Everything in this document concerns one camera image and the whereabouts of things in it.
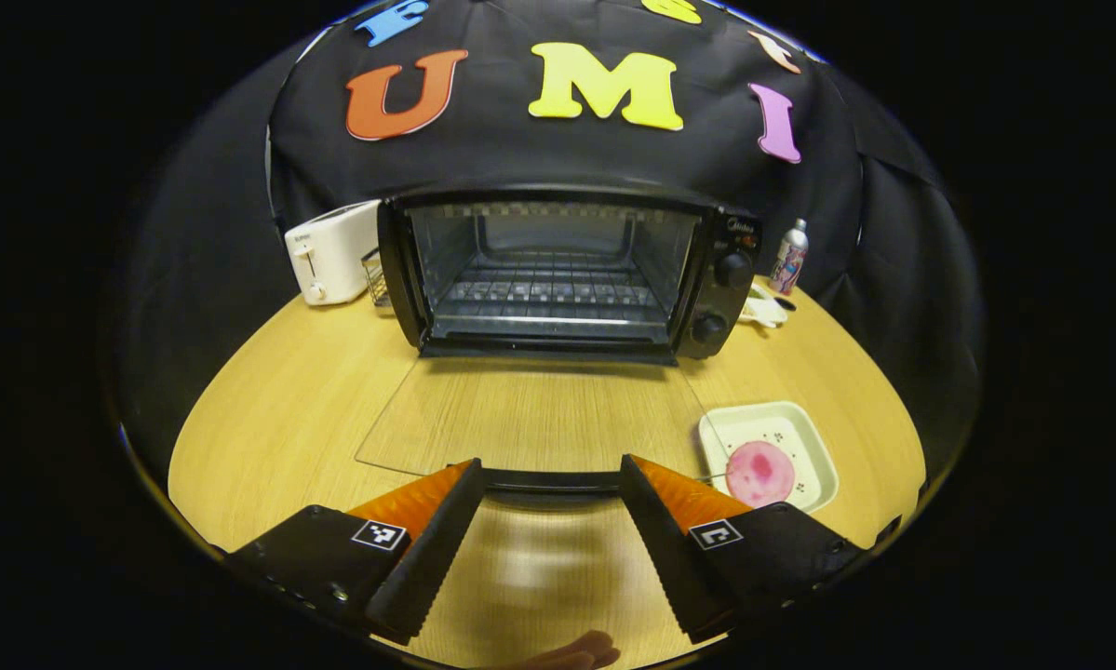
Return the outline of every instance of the oven control knob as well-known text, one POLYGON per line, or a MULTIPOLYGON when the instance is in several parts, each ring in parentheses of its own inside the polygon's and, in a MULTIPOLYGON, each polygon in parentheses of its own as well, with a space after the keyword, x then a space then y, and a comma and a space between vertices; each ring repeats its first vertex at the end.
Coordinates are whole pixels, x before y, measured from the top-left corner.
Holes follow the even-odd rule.
POLYGON ((690 334, 702 344, 719 343, 727 335, 727 320, 718 314, 701 316, 694 322, 690 334))
POLYGON ((715 281, 724 288, 748 288, 752 283, 752 261, 740 251, 723 256, 715 261, 715 281))

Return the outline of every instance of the wooden table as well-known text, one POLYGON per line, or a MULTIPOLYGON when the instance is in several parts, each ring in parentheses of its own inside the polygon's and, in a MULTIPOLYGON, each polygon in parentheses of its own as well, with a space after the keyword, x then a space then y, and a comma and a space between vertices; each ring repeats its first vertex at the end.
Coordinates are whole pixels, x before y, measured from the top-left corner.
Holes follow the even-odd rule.
MULTIPOLYGON (((297 297, 201 394, 177 439, 170 496, 205 539, 235 551, 302 506, 352 509, 416 478, 387 466, 431 472, 480 456, 485 467, 616 470, 619 454, 636 453, 699 476, 685 421, 792 400, 838 471, 837 496, 812 516, 868 547, 915 509, 924 479, 917 432, 859 344, 800 289, 792 302, 782 327, 740 324, 710 360, 599 376, 528 361, 417 360, 366 296, 333 308, 297 297), (622 419, 605 421, 604 412, 622 419), (587 424, 597 432, 583 433, 587 424), (670 425, 676 438, 660 438, 670 425), (522 444, 543 430, 561 433, 557 446, 522 444)), ((402 649, 490 666, 587 629, 614 636, 617 668, 702 645, 676 626, 619 500, 567 509, 484 500, 421 635, 402 649)))

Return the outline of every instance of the wire basket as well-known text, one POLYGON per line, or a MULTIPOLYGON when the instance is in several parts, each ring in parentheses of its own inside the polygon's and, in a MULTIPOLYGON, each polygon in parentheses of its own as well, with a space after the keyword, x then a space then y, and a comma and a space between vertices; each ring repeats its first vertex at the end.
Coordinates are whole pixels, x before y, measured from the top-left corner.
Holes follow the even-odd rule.
POLYGON ((363 271, 367 272, 367 293, 372 296, 375 310, 379 314, 392 313, 392 297, 388 296, 388 285, 384 283, 384 267, 379 264, 379 250, 363 256, 363 271))

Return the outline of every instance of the white toaster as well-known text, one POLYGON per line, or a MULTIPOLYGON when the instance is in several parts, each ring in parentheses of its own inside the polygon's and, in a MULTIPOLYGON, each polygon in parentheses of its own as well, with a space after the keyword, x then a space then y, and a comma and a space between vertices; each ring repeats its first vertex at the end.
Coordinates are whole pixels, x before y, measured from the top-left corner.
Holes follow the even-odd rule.
POLYGON ((354 300, 367 288, 362 259, 379 246, 378 207, 379 200, 347 204, 285 233, 289 262, 306 303, 337 305, 354 300))

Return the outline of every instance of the white square plate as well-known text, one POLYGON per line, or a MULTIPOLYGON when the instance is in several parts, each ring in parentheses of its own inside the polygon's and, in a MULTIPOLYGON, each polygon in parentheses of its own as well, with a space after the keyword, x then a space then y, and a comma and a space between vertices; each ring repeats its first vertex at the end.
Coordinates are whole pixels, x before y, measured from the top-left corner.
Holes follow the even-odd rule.
POLYGON ((821 509, 838 492, 838 472, 810 417, 796 403, 720 408, 699 420, 699 437, 710 468, 711 485, 731 496, 727 462, 740 447, 762 440, 778 447, 793 463, 793 488, 785 499, 810 513, 821 509))

